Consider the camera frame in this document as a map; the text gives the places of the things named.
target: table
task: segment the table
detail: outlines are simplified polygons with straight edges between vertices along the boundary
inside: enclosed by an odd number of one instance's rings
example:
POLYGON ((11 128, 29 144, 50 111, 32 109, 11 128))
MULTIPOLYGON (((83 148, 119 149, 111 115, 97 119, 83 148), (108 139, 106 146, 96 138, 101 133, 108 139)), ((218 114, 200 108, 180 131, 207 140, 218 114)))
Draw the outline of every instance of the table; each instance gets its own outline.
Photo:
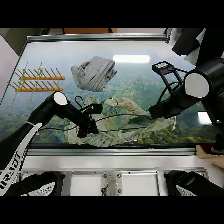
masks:
MULTIPOLYGON (((23 53, 11 78, 11 83, 18 81, 15 74, 17 69, 27 66, 27 69, 37 69, 42 63, 43 68, 50 71, 58 69, 65 77, 60 81, 60 87, 67 98, 75 104, 77 95, 84 99, 94 97, 98 101, 104 101, 110 97, 126 97, 135 102, 139 108, 147 111, 154 105, 165 85, 159 75, 152 71, 152 64, 160 61, 168 61, 175 67, 189 71, 193 65, 177 56, 165 43, 165 35, 128 35, 128 34, 102 34, 102 35, 58 35, 29 37, 23 53), (145 63, 121 63, 116 62, 115 69, 118 71, 115 77, 106 85, 104 92, 93 93, 77 88, 72 77, 71 67, 101 56, 113 59, 115 55, 146 55, 149 60, 145 63)), ((174 80, 174 76, 168 75, 168 80, 174 80)), ((0 140, 12 134, 24 122, 34 110, 51 92, 18 92, 8 86, 2 104, 0 106, 0 140)), ((199 111, 204 111, 203 106, 198 103, 181 115, 177 116, 175 129, 171 127, 161 131, 150 133, 143 139, 136 139, 135 147, 149 147, 159 145, 160 147, 185 148, 189 144, 214 142, 216 130, 211 125, 202 125, 198 120, 199 111)), ((69 127, 68 120, 54 117, 47 127, 65 129, 69 127)), ((54 144, 59 148, 75 148, 77 144, 69 142, 68 136, 63 131, 45 130, 36 135, 32 141, 36 148, 50 147, 54 144)))

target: folded towel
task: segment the folded towel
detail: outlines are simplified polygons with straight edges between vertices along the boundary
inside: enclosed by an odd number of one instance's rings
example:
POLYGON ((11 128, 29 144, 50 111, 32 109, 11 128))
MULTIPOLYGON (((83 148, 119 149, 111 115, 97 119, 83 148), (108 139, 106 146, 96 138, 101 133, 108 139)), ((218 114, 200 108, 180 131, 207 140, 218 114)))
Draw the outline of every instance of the folded towel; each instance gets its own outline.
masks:
POLYGON ((80 89, 102 92, 106 84, 117 73, 113 68, 115 62, 110 59, 93 57, 80 66, 72 66, 72 75, 80 89))

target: glass tabletop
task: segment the glass tabletop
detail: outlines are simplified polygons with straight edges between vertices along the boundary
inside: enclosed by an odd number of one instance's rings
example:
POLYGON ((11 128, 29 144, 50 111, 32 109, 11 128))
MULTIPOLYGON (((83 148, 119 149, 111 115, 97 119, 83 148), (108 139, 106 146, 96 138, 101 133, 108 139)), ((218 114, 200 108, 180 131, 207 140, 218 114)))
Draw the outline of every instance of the glass tabletop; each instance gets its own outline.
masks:
MULTIPOLYGON (((97 122, 100 132, 98 135, 79 139, 77 128, 73 123, 55 116, 45 127, 62 130, 43 130, 34 137, 32 143, 89 144, 108 147, 131 142, 139 146, 214 142, 216 134, 214 127, 199 122, 198 112, 205 111, 201 103, 172 119, 151 121, 147 118, 149 107, 156 104, 165 88, 161 77, 152 71, 152 65, 161 61, 167 61, 186 71, 194 68, 182 57, 177 56, 164 41, 79 40, 27 43, 15 72, 19 73, 18 70, 23 71, 25 67, 26 71, 38 70, 40 66, 48 71, 57 69, 65 80, 56 83, 63 88, 63 93, 75 107, 80 108, 75 102, 75 96, 81 96, 85 104, 104 102, 102 114, 94 115, 95 120, 101 120, 97 122), (136 58, 136 55, 139 60, 128 61, 130 56, 136 58), (72 66, 81 65, 94 56, 115 60, 114 69, 117 74, 107 83, 103 92, 78 88, 72 76, 72 66), (120 115, 102 119, 119 113, 134 112, 139 116, 120 115)), ((181 72, 179 74, 182 78, 185 75, 181 72)), ((17 83, 18 80, 18 75, 14 73, 10 83, 17 83)), ((168 75, 168 80, 173 81, 174 76, 168 75)), ((0 140, 24 124, 30 113, 51 93, 16 92, 8 86, 0 106, 0 140)))

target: gray cloth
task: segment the gray cloth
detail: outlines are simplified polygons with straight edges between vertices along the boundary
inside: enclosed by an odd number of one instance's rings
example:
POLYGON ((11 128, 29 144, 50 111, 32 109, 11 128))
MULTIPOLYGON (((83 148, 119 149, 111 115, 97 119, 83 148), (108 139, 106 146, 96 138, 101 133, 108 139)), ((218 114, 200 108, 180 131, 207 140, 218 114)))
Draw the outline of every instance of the gray cloth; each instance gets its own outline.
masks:
POLYGON ((106 84, 117 73, 113 68, 115 62, 110 59, 93 57, 80 66, 72 66, 72 75, 80 89, 102 92, 106 84))

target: white circular joint cap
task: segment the white circular joint cap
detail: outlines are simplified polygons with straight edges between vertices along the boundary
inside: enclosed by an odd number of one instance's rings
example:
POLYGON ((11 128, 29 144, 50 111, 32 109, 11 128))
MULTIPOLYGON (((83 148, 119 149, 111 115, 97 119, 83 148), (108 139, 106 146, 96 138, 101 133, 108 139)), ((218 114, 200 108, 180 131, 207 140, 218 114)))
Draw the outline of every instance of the white circular joint cap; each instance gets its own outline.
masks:
POLYGON ((202 75, 191 73, 185 79, 185 92, 189 96, 203 98, 209 93, 209 83, 202 75))
POLYGON ((65 95, 61 92, 56 92, 54 94, 54 101, 59 105, 66 105, 68 103, 65 95))

